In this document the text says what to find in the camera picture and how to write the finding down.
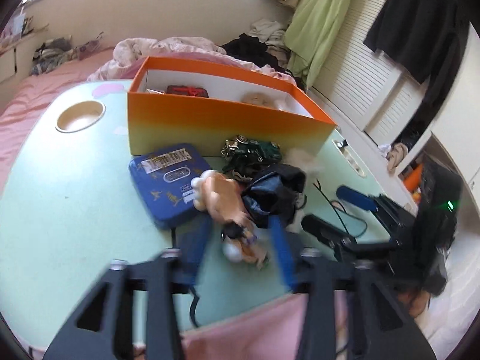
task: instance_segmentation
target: plush doll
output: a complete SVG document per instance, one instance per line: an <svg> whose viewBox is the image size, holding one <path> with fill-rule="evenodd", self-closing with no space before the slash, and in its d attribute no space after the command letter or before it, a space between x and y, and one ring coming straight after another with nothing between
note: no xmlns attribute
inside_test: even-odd
<svg viewBox="0 0 480 360"><path fill-rule="evenodd" d="M256 263L261 268L267 253L253 233L255 224L245 210L237 181L215 170L207 170L201 177L194 178L191 186L195 191L195 208L207 210L216 222L224 226L225 256L232 262Z"/></svg>

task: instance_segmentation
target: blue handle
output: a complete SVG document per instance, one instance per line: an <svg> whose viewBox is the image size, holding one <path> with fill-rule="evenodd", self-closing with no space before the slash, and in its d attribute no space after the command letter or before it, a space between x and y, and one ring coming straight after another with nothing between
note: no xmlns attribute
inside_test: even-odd
<svg viewBox="0 0 480 360"><path fill-rule="evenodd" d="M377 204L375 201L361 192L353 190L346 185L341 185L337 188L337 197L340 200L344 200L345 202L349 202L357 207L360 207L362 210L377 212Z"/></svg>

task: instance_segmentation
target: crumpled clothes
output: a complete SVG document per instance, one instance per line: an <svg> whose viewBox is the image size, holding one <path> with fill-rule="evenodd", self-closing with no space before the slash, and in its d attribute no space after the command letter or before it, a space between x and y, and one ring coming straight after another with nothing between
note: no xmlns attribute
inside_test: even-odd
<svg viewBox="0 0 480 360"><path fill-rule="evenodd" d="M409 153L409 149L403 143L396 143L393 145L393 149L390 150L387 154L387 169L389 172L393 172L395 168L402 162L407 154Z"/></svg>
<svg viewBox="0 0 480 360"><path fill-rule="evenodd" d="M226 55L226 51L211 40L200 37L173 37L164 40L131 38L122 40L113 50L113 59L91 74L87 81L117 80L124 73L131 70L132 65L139 59L147 56L171 56L174 53L202 53L210 55L216 59L222 59L228 62L228 64L236 64L246 70L262 73L297 85L294 78L288 74L277 72L269 65L258 67L254 63L235 59Z"/></svg>
<svg viewBox="0 0 480 360"><path fill-rule="evenodd" d="M285 46L283 38L287 26L278 21L260 19L251 25L248 36L257 37L260 42L267 45L268 54L273 55L278 60L278 65L286 69L289 64L290 51Z"/></svg>
<svg viewBox="0 0 480 360"><path fill-rule="evenodd" d="M35 65L30 71L31 76L49 73L61 64L76 59L77 54L71 48L70 38L55 38L44 42L33 55Z"/></svg>
<svg viewBox="0 0 480 360"><path fill-rule="evenodd" d="M30 71L31 76L39 76L43 73L50 73L65 62L74 59L83 60L101 50L100 40L103 32L87 43L72 48L71 36L68 38L55 38L44 42L33 55L35 65Z"/></svg>
<svg viewBox="0 0 480 360"><path fill-rule="evenodd" d="M386 158L388 155L388 152L392 150L392 145L385 143L383 145L378 145L378 151L382 155L383 158Z"/></svg>
<svg viewBox="0 0 480 360"><path fill-rule="evenodd" d="M269 65L276 71L285 73L278 64L277 58L267 52L268 46L255 36L243 33L227 44L222 45L226 54L242 61L252 62L256 66Z"/></svg>
<svg viewBox="0 0 480 360"><path fill-rule="evenodd" d="M259 21L255 21L255 23L253 23L250 27L251 30L249 33L247 33L247 35L257 37L262 43L266 43L274 34L274 38L278 38L279 35L282 36L282 34L285 34L284 30L286 29L284 24L268 19L260 19Z"/></svg>

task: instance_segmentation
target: screw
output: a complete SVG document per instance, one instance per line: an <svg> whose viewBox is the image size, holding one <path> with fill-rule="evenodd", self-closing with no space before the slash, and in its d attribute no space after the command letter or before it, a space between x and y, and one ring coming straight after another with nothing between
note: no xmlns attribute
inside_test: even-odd
<svg viewBox="0 0 480 360"><path fill-rule="evenodd" d="M375 263L368 259L359 259L354 262L354 266L357 269L373 269L375 268Z"/></svg>
<svg viewBox="0 0 480 360"><path fill-rule="evenodd" d="M302 250L300 256L302 257L320 257L320 252L314 247L306 247Z"/></svg>
<svg viewBox="0 0 480 360"><path fill-rule="evenodd" d="M169 247L168 249L165 249L161 256L166 257L166 258L173 258L173 257L179 257L181 255L180 249L176 249L174 247Z"/></svg>
<svg viewBox="0 0 480 360"><path fill-rule="evenodd" d="M126 262L124 259L114 259L110 263L110 269L112 271L123 271L128 265L128 262Z"/></svg>

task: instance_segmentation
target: toy figure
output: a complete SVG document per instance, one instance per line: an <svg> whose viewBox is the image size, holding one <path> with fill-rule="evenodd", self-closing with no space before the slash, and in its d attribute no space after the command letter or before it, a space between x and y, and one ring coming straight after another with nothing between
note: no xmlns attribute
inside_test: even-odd
<svg viewBox="0 0 480 360"><path fill-rule="evenodd" d="M243 135L228 139L221 153L228 161L223 172L232 171L233 178L243 183L249 183L258 172L282 160L280 147L275 142L248 139Z"/></svg>
<svg viewBox="0 0 480 360"><path fill-rule="evenodd" d="M227 179L215 170L207 170L194 178L193 205L199 211L207 210L210 216L224 225L222 239L224 254L232 262L256 263L259 268L267 259L266 251L258 245L250 220L235 180Z"/></svg>

